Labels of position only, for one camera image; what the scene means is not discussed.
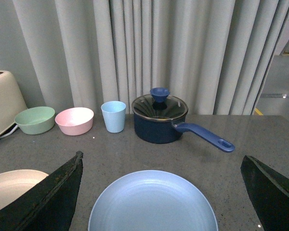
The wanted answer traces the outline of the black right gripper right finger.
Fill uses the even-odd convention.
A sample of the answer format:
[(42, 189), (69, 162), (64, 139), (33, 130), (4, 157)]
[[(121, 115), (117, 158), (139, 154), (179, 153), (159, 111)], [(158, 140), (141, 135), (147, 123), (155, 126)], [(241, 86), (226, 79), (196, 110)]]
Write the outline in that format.
[(250, 201), (265, 231), (289, 231), (289, 179), (246, 155), (241, 174)]

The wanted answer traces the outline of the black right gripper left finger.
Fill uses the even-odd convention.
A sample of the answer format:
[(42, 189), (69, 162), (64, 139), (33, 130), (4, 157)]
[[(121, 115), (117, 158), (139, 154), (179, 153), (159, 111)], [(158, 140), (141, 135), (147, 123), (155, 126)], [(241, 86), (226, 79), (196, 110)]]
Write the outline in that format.
[(78, 199), (83, 152), (0, 210), (0, 231), (67, 231)]

